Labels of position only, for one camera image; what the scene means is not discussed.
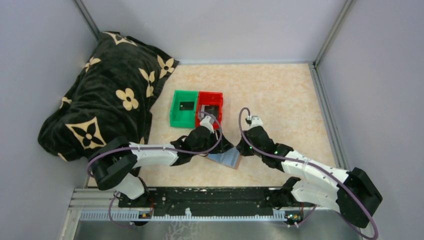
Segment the brown leather card holder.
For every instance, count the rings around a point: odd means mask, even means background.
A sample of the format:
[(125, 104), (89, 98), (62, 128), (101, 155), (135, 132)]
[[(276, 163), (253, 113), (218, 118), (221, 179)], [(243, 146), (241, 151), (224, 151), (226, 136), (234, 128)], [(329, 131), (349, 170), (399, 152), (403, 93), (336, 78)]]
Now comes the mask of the brown leather card holder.
[(206, 158), (220, 165), (237, 170), (242, 156), (240, 152), (233, 147), (224, 153), (208, 154)]

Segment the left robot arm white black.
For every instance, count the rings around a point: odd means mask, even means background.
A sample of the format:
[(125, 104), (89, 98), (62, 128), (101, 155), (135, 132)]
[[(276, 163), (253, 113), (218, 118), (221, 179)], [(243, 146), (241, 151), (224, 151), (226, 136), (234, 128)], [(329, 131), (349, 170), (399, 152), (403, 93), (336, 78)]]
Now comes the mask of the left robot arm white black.
[(149, 165), (180, 166), (196, 155), (226, 154), (235, 146), (220, 129), (210, 131), (199, 126), (188, 135), (166, 144), (140, 144), (119, 136), (88, 157), (86, 171), (101, 191), (115, 190), (138, 207), (149, 203), (150, 193), (144, 181), (131, 172)]

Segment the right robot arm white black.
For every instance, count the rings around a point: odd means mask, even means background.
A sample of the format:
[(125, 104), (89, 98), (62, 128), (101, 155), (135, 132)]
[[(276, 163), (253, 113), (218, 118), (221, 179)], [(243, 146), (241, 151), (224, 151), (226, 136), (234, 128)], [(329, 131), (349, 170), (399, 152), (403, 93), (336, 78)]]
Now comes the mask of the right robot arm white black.
[(292, 175), (281, 193), (287, 206), (298, 202), (320, 205), (337, 212), (353, 226), (365, 228), (383, 201), (364, 170), (317, 162), (291, 146), (275, 143), (262, 126), (241, 131), (236, 148), (242, 156), (257, 156), (269, 168)]

